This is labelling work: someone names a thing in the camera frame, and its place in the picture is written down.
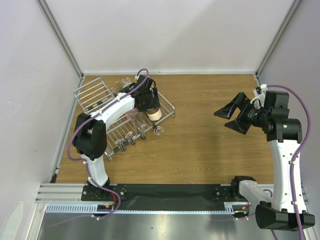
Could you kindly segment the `steel tumbler cup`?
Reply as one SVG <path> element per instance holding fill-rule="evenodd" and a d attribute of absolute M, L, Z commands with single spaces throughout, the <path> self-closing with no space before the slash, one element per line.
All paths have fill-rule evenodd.
<path fill-rule="evenodd" d="M 148 119 L 149 119 L 150 121 L 154 121 L 154 122 L 160 120 L 161 117 L 162 117 L 162 111 L 161 111 L 160 108 L 148 109 L 148 110 L 146 111 L 146 114 L 147 114 L 147 116 L 148 116 Z"/>

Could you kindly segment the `clear faceted glass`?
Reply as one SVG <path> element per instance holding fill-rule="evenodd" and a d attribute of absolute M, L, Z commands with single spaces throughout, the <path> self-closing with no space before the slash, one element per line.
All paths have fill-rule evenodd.
<path fill-rule="evenodd" d="M 133 108 L 132 110 L 127 112 L 128 116 L 132 119 L 133 122 L 135 123 L 140 123 L 144 120 L 144 113 L 138 111 L 137 108 Z"/>

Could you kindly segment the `teal ceramic mug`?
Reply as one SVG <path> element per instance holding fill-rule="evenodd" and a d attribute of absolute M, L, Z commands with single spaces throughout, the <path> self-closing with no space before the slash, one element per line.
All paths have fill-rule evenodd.
<path fill-rule="evenodd" d="M 122 93 L 128 93 L 130 92 L 133 88 L 135 87 L 135 84 L 134 83 L 128 83 L 126 84 L 122 89 L 121 89 L 121 92 Z"/>

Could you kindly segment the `orange mug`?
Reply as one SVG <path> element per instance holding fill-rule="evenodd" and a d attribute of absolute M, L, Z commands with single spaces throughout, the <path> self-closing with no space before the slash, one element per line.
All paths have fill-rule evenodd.
<path fill-rule="evenodd" d="M 125 120 L 132 120 L 132 117 L 131 117 L 131 115 L 130 115 L 129 113 L 125 113 L 125 114 L 123 115 L 123 118 L 124 118 Z"/>

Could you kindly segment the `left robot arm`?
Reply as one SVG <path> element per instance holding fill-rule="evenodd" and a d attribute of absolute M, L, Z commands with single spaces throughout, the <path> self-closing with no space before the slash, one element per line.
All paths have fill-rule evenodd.
<path fill-rule="evenodd" d="M 88 180 L 86 197 L 102 201 L 117 193 L 109 188 L 110 178 L 105 170 L 104 153 L 107 149 L 107 130 L 126 113 L 137 110 L 146 113 L 150 121 L 162 118 L 156 82 L 145 75 L 136 75 L 136 81 L 126 85 L 106 105 L 87 114 L 82 112 L 76 119 L 69 147 L 80 154 L 79 161 L 86 167 Z"/>

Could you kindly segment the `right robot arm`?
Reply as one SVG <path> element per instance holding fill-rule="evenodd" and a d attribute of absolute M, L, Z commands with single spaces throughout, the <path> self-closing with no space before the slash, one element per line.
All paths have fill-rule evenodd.
<path fill-rule="evenodd" d="M 239 92 L 214 116 L 230 119 L 236 109 L 240 113 L 225 127 L 245 135 L 251 126 L 261 128 L 266 135 L 272 154 L 274 170 L 273 195 L 259 188 L 251 176 L 235 176 L 230 195 L 235 201 L 246 198 L 255 208 L 259 228 L 297 231 L 316 223 L 315 216 L 307 212 L 300 185 L 300 155 L 302 125 L 289 118 L 289 94 L 283 91 L 257 91 L 254 99 Z"/>

